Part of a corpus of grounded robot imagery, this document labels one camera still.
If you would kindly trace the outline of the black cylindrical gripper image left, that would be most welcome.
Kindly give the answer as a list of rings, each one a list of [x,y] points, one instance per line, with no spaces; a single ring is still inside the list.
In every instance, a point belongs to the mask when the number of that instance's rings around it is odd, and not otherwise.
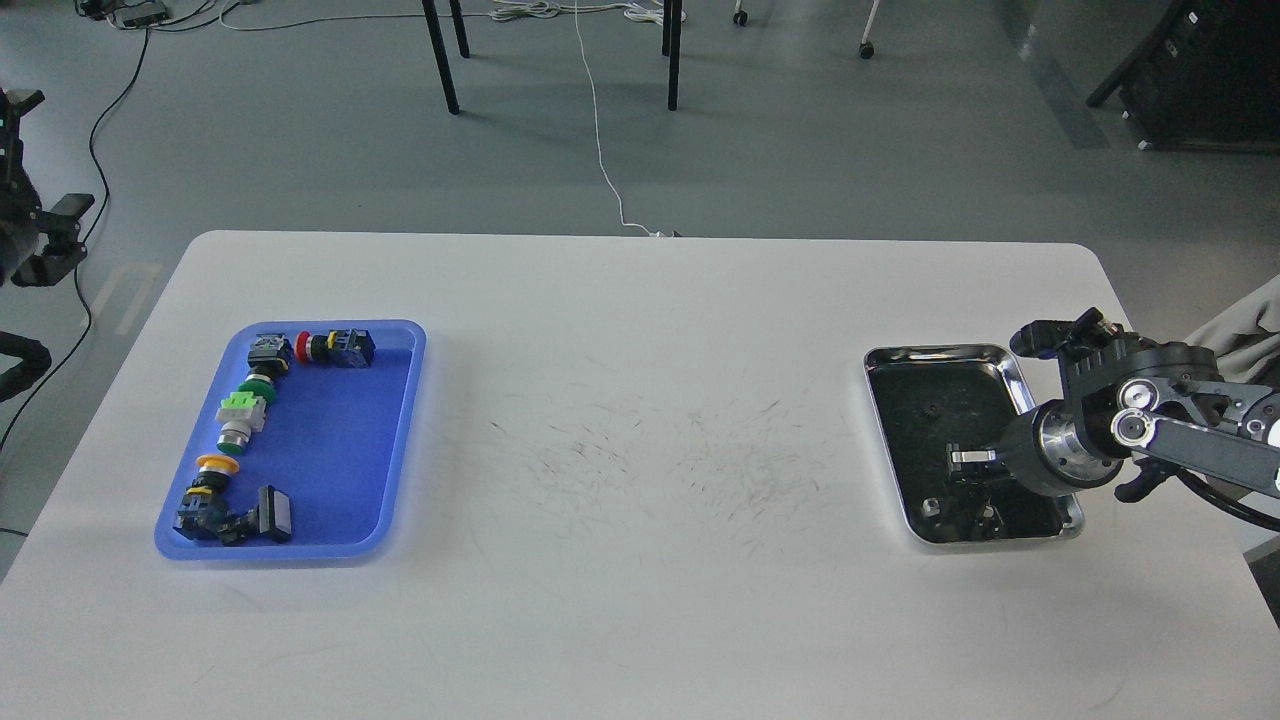
[[[42,209],[26,172],[20,122],[44,100],[37,88],[3,90],[1,284],[54,287],[88,255],[81,220],[95,196],[67,193],[51,209]]]

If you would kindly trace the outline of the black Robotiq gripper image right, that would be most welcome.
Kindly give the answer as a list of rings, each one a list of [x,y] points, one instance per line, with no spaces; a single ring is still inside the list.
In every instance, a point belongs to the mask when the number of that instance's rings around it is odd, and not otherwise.
[[[1091,454],[1062,400],[1050,400],[1010,421],[995,448],[945,446],[947,483],[988,486],[1006,479],[1044,497],[1064,497],[1106,486],[1123,461]]]

